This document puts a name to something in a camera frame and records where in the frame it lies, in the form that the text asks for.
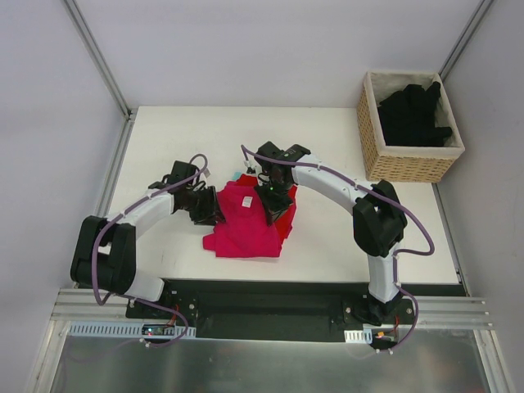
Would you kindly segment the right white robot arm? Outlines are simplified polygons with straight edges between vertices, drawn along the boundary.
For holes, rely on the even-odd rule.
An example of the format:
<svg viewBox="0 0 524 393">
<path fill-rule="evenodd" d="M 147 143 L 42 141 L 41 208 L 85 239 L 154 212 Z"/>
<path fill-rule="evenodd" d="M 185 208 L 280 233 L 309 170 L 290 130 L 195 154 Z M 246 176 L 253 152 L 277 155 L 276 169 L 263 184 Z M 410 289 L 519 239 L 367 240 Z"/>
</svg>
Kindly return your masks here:
<svg viewBox="0 0 524 393">
<path fill-rule="evenodd" d="M 255 160 L 263 176 L 255 190 L 267 224 L 281 219 L 295 205 L 289 196 L 293 186 L 316 191 L 350 213 L 353 237 L 368 257 L 369 270 L 368 294 L 351 307 L 351 313 L 360 322 L 374 326 L 394 318 L 402 295 L 395 286 L 393 253 L 403 239 L 407 219 L 402 210 L 381 199 L 399 201 L 392 184 L 385 180 L 373 184 L 371 190 L 376 196 L 361 191 L 341 174 L 324 169 L 309 149 L 298 144 L 282 150 L 266 142 L 257 150 Z"/>
</svg>

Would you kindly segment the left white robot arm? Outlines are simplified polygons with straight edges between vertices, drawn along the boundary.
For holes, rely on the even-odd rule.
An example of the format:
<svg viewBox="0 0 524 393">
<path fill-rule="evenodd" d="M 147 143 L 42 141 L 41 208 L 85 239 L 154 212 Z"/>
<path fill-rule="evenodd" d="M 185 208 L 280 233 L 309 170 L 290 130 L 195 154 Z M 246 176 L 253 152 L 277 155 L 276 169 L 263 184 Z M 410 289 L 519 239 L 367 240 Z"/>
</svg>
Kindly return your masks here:
<svg viewBox="0 0 524 393">
<path fill-rule="evenodd" d="M 173 309 L 171 290 L 163 278 L 138 268 L 137 241 L 154 225 L 179 210 L 188 212 L 196 225 L 214 226 L 225 221 L 215 187 L 201 180 L 180 185 L 152 183 L 139 201 L 107 217 L 88 216 L 81 224 L 70 267 L 74 282 L 111 294 L 145 300 L 154 318 Z"/>
</svg>

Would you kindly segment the red t shirt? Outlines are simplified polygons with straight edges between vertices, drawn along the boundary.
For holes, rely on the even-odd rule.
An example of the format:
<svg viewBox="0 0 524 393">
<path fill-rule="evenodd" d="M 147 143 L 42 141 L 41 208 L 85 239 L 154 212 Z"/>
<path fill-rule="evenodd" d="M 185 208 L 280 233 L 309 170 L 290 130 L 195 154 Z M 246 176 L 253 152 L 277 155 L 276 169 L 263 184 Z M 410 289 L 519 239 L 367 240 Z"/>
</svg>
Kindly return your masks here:
<svg viewBox="0 0 524 393">
<path fill-rule="evenodd" d="M 258 179 L 247 174 L 241 174 L 234 182 L 238 186 L 248 187 L 254 187 L 259 184 Z M 292 222 L 296 214 L 296 191 L 297 187 L 292 186 L 288 192 L 288 196 L 292 200 L 291 206 L 273 222 L 281 243 L 287 240 L 292 231 Z"/>
</svg>

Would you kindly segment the magenta t shirt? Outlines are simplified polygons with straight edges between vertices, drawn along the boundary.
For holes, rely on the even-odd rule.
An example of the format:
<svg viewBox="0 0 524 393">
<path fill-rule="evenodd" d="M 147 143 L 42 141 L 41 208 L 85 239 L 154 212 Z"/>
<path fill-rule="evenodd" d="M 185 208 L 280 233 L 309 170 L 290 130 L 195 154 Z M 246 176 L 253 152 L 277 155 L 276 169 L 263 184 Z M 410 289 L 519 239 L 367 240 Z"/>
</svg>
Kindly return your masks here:
<svg viewBox="0 0 524 393">
<path fill-rule="evenodd" d="M 264 207 L 253 187 L 228 182 L 217 194 L 225 220 L 203 237 L 202 245 L 219 258 L 278 258 L 278 231 L 266 222 Z"/>
</svg>

